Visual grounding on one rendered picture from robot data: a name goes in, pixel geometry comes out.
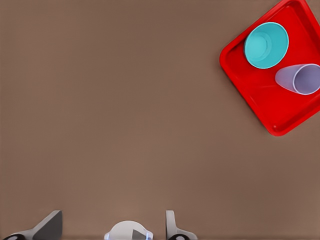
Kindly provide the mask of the red square tray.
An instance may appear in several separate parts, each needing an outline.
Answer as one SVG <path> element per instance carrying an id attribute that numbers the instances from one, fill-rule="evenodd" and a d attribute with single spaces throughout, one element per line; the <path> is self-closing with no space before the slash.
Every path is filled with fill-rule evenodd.
<path id="1" fill-rule="evenodd" d="M 246 60 L 244 44 L 250 32 L 266 22 L 276 22 L 286 29 L 289 46 L 285 57 L 276 66 L 258 69 Z M 276 72 L 281 68 L 298 64 L 320 66 L 320 25 L 306 0 L 280 0 L 223 48 L 219 62 L 273 136 L 287 134 L 320 112 L 320 90 L 310 95 L 301 95 L 275 82 Z"/>

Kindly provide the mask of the white round wrist flange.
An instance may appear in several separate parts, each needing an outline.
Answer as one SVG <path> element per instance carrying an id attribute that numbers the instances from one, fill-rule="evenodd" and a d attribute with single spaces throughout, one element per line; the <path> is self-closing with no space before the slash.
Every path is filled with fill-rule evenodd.
<path id="1" fill-rule="evenodd" d="M 124 220 L 115 224 L 104 235 L 104 240 L 153 240 L 154 234 L 142 224 L 133 220 Z"/>

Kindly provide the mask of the pale lilac cup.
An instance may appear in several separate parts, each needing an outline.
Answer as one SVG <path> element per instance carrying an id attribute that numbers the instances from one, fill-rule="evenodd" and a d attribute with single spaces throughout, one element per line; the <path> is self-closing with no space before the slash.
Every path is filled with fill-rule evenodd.
<path id="1" fill-rule="evenodd" d="M 320 65 L 296 64 L 284 67 L 275 74 L 282 88 L 300 95 L 311 95 L 320 89 Z"/>

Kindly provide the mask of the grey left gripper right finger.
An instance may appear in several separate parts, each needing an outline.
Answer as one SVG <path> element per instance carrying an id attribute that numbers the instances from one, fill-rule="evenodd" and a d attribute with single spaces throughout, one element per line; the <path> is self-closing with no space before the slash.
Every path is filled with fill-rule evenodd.
<path id="1" fill-rule="evenodd" d="M 166 210 L 165 212 L 165 231 L 166 240 L 198 240 L 193 232 L 177 227 L 173 210 Z"/>

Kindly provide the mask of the teal bowl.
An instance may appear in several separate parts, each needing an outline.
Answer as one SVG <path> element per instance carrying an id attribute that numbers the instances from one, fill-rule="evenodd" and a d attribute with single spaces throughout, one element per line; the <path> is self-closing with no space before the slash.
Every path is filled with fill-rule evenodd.
<path id="1" fill-rule="evenodd" d="M 276 66 L 289 48 L 287 30 L 277 22 L 265 22 L 253 29 L 244 42 L 244 56 L 255 68 Z"/>

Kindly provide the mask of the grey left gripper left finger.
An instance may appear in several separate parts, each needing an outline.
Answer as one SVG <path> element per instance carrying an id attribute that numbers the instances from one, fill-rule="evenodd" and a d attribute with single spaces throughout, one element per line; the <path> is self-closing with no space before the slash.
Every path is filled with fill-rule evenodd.
<path id="1" fill-rule="evenodd" d="M 15 232 L 3 240 L 60 240 L 63 233 L 63 212 L 54 210 L 35 227 Z"/>

